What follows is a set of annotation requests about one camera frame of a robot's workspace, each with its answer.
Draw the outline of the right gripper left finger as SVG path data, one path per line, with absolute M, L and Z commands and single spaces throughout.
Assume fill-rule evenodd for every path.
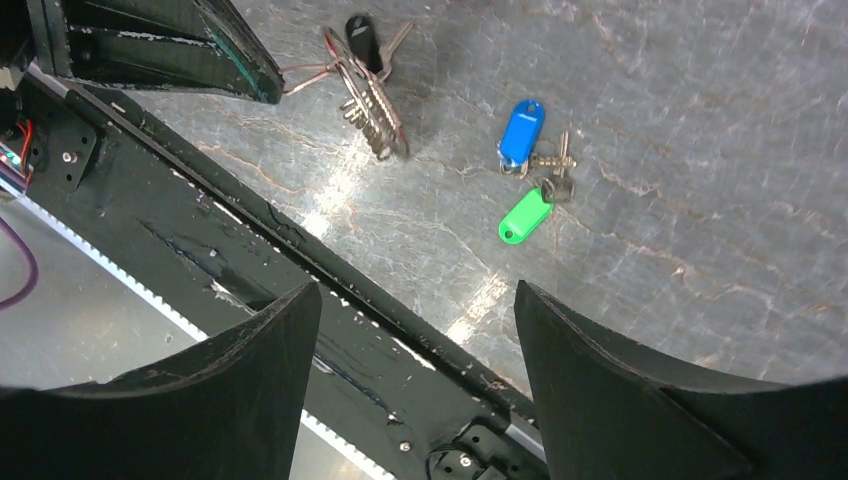
M 107 383 L 1 391 L 5 479 L 286 479 L 322 300 L 250 319 Z

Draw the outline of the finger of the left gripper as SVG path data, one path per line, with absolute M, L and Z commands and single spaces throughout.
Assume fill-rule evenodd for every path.
M 30 1 L 27 9 L 49 75 L 265 104 L 283 96 L 278 65 L 230 1 Z

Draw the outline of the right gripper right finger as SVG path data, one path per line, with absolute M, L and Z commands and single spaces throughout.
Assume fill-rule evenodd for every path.
M 847 380 L 782 384 L 641 344 L 520 281 L 514 315 L 554 479 L 843 479 Z

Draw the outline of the keyring with key bunch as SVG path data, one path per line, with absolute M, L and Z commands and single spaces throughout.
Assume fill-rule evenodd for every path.
M 349 99 L 339 110 L 343 118 L 360 131 L 376 159 L 409 157 L 410 145 L 404 124 L 385 83 L 393 72 L 393 55 L 414 26 L 412 21 L 404 22 L 385 42 L 377 33 L 373 17 L 365 13 L 349 17 L 343 34 L 324 27 L 321 36 L 330 59 L 323 63 L 280 68 L 281 74 L 301 70 L 314 73 L 287 88 L 284 94 L 291 96 L 328 76 L 339 76 L 349 92 Z

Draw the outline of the blue tag key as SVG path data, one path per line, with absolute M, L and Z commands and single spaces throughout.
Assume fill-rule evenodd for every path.
M 532 168 L 550 168 L 555 176 L 564 176 L 577 166 L 569 151 L 568 131 L 561 135 L 557 155 L 545 156 L 535 151 L 545 119 L 546 110 L 537 100 L 525 99 L 515 105 L 497 142 L 501 174 L 518 174 L 524 178 Z

